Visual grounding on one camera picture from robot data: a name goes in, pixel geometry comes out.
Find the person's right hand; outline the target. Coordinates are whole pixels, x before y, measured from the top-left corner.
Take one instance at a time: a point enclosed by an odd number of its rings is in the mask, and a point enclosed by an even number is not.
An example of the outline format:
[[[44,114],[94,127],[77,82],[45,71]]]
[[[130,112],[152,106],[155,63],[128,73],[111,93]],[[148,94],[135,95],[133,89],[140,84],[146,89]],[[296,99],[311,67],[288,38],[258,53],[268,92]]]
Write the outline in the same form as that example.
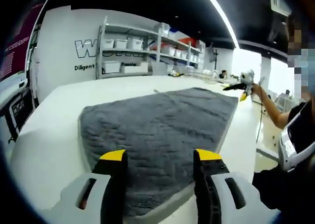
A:
[[[259,84],[254,83],[252,85],[252,94],[257,95],[258,97],[261,97],[263,93],[263,89]]]

